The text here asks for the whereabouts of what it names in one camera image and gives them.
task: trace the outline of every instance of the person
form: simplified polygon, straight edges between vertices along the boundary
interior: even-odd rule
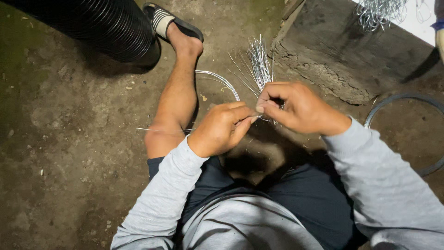
[[[443,249],[444,206],[428,185],[377,131],[300,82],[268,83],[256,110],[217,105],[191,135],[181,132],[196,107],[203,45],[175,22],[167,27],[176,62],[145,136],[150,182],[111,249],[350,249],[363,243],[361,233],[374,249]],[[239,143],[258,113],[322,134],[347,195],[312,164],[262,189],[233,180],[217,155]]]

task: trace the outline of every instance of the black corrugated pipe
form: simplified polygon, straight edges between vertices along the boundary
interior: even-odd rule
[[[117,61],[150,67],[160,57],[151,20],[133,0],[2,0]]]

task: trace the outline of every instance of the gray long-sleeve shirt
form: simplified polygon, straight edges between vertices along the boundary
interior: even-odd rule
[[[377,131],[353,120],[345,133],[323,139],[354,201],[356,225],[374,249],[444,249],[444,206]],[[186,139],[173,149],[118,227],[111,249],[172,249],[187,194],[206,160]],[[255,195],[212,201],[182,233],[184,249],[322,249],[290,211]]]

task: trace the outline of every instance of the sandal strap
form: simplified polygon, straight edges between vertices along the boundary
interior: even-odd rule
[[[168,25],[175,19],[173,15],[162,8],[156,9],[153,17],[153,28],[161,37],[167,39]]]

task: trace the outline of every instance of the dark shorts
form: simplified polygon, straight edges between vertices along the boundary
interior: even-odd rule
[[[163,157],[147,161],[150,180],[159,171]],[[258,186],[233,179],[218,157],[202,165],[195,189],[188,194],[180,225],[202,206],[230,194],[256,194],[274,200],[290,210],[324,249],[357,249],[366,238],[353,221],[353,204],[345,194],[339,176],[313,164],[292,167],[284,177]]]

